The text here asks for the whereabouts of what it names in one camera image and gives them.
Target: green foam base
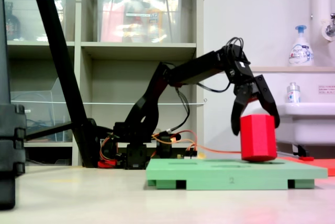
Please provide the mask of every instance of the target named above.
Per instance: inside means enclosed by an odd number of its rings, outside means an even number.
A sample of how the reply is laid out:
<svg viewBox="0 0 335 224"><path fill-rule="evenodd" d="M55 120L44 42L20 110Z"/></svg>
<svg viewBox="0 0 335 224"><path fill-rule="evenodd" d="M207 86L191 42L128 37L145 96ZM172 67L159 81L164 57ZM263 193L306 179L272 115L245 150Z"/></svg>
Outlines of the green foam base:
<svg viewBox="0 0 335 224"><path fill-rule="evenodd" d="M327 169L288 160L153 159L146 173L148 186L187 190L314 188L314 179L328 177Z"/></svg>

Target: black robotic arm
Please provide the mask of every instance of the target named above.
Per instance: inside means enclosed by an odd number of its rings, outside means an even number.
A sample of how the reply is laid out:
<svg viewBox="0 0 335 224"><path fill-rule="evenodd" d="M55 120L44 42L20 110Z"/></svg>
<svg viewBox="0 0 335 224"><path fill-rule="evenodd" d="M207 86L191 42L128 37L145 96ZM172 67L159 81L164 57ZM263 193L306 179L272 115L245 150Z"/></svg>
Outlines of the black robotic arm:
<svg viewBox="0 0 335 224"><path fill-rule="evenodd" d="M249 64L242 48L236 44L229 44L172 69L160 63L145 94L133 106L126 121L115 124L114 133L120 137L118 142L150 142L158 123L158 99L168 85L198 84L220 72L225 72L229 82L235 85L236 99L231 114L235 135L240 131L240 117L246 106L257 99L274 116L275 126L278 127L280 118L272 94L262 75L253 76Z"/></svg>

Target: hole in green board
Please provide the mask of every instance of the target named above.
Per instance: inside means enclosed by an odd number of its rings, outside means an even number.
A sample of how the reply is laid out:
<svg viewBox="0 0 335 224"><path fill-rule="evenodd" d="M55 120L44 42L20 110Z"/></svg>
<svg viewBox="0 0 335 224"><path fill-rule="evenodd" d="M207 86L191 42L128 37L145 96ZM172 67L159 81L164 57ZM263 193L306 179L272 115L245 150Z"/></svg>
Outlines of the hole in green board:
<svg viewBox="0 0 335 224"><path fill-rule="evenodd" d="M169 165L197 165L197 163L184 163L184 162L175 162L175 163L169 163Z"/></svg>
<svg viewBox="0 0 335 224"><path fill-rule="evenodd" d="M249 165L212 165L211 167L221 167L221 168L245 168L250 167Z"/></svg>
<svg viewBox="0 0 335 224"><path fill-rule="evenodd" d="M288 188L295 188L295 180L287 180Z"/></svg>
<svg viewBox="0 0 335 224"><path fill-rule="evenodd" d="M235 162L236 160L203 160L203 162Z"/></svg>
<svg viewBox="0 0 335 224"><path fill-rule="evenodd" d="M250 162L251 164L259 164L259 165L282 165L285 162L277 162L277 161L266 161L266 162Z"/></svg>
<svg viewBox="0 0 335 224"><path fill-rule="evenodd" d="M186 181L176 181L176 189L186 189Z"/></svg>

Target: table surface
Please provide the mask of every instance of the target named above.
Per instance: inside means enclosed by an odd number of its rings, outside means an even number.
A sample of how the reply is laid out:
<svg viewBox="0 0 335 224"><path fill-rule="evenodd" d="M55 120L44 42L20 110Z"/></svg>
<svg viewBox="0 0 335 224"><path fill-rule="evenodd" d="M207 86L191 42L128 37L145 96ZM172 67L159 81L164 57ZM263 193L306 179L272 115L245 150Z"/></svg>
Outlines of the table surface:
<svg viewBox="0 0 335 224"><path fill-rule="evenodd" d="M1 224L335 223L335 177L315 189L155 190L145 171L31 166L17 188Z"/></svg>

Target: white shelf unit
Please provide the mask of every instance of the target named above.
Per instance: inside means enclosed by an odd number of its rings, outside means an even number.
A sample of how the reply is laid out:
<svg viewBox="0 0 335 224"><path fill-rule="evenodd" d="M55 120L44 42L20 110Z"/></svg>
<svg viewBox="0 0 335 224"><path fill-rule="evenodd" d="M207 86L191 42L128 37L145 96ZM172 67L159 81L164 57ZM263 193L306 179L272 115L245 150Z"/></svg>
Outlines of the white shelf unit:
<svg viewBox="0 0 335 224"><path fill-rule="evenodd" d="M160 61L181 64L203 55L203 1L183 0L183 43L111 43L97 42L97 0L75 0L74 38L67 42L74 72L84 102L135 103L145 92ZM49 90L57 78L47 42L9 41L11 90ZM182 87L190 103L202 103L203 90ZM162 94L160 103L178 103L171 87ZM131 105L84 105L88 117L98 125L112 128L124 121ZM158 128L165 130L181 123L186 112L182 105L160 105ZM182 129L191 129L203 143L203 106L191 106L191 115ZM186 148L188 143L173 147ZM75 142L27 142L27 151L37 147L72 147L72 165L81 165Z"/></svg>
<svg viewBox="0 0 335 224"><path fill-rule="evenodd" d="M76 2L75 74L83 101L94 103L135 103L145 92L160 61L181 64L203 54L203 1L183 0L183 43L113 43L97 42L97 0ZM182 87L190 103L202 103L203 91L196 86ZM180 103L174 88L167 87L160 103ZM87 116L101 126L112 128L122 122L131 105L85 105ZM160 105L157 128L178 125L186 116L182 105ZM182 129L197 132L203 139L203 106L191 106L191 115ZM188 143L173 147L186 148ZM73 145L73 164L80 164L77 146Z"/></svg>

